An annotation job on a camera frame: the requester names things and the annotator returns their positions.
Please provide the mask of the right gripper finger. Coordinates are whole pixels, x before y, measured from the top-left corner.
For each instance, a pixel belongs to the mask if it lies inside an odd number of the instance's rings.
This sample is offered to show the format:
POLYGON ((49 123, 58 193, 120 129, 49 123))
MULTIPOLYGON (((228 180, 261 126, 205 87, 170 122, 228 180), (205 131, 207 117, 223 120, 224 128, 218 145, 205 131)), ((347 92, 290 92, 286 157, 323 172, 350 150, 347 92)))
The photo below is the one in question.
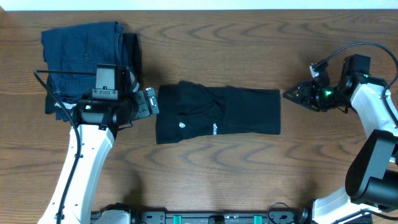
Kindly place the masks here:
POLYGON ((312 80, 306 80, 300 82, 298 85, 295 85, 292 88, 286 90, 283 95, 284 96, 309 96, 312 89, 312 80))
POLYGON ((290 100, 293 103, 296 103, 304 108, 307 108, 312 111, 319 111, 318 106, 314 105, 310 100, 301 96, 293 96, 293 95, 283 95, 283 97, 287 100, 290 100))

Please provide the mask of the black t-shirt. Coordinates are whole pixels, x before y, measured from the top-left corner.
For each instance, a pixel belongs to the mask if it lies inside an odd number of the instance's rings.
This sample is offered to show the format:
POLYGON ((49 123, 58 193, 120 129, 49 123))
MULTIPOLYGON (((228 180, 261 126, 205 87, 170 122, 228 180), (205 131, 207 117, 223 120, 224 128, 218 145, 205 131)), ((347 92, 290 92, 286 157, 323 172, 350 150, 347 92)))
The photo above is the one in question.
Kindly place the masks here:
POLYGON ((180 81, 160 86, 158 104, 157 144, 207 135, 281 132, 279 90, 180 81))

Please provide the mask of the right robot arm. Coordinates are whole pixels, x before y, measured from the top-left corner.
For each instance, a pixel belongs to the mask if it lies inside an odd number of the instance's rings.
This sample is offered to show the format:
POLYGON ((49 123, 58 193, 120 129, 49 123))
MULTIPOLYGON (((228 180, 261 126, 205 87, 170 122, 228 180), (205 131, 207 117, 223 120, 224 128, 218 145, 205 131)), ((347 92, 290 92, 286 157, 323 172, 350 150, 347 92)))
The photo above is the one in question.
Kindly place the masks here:
POLYGON ((352 109, 366 133, 345 186, 313 202, 311 223, 370 222, 373 215, 387 218, 397 210, 397 172, 388 168, 397 162, 397 110, 386 87, 381 78, 355 73, 337 86, 313 79, 284 92, 284 98, 312 111, 352 109))

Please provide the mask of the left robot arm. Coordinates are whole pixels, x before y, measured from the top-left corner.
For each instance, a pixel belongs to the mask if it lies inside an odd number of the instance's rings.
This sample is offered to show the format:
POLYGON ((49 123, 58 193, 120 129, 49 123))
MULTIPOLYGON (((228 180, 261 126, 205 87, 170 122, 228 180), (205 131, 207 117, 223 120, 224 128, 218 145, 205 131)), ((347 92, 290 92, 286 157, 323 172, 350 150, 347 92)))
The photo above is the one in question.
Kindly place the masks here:
POLYGON ((159 112, 153 88, 120 95, 94 89, 73 109, 67 156, 40 223, 90 223, 101 170, 125 124, 159 112))

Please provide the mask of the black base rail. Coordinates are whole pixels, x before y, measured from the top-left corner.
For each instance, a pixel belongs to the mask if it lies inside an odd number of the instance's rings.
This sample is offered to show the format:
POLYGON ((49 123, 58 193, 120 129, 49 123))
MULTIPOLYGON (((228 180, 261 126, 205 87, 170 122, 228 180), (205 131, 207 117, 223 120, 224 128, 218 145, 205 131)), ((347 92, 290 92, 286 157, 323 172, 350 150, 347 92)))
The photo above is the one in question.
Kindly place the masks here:
POLYGON ((92 212, 90 223, 130 224, 268 224, 298 223, 291 208, 277 208, 271 211, 216 211, 216 212, 169 212, 165 209, 135 210, 116 203, 100 212, 92 212))

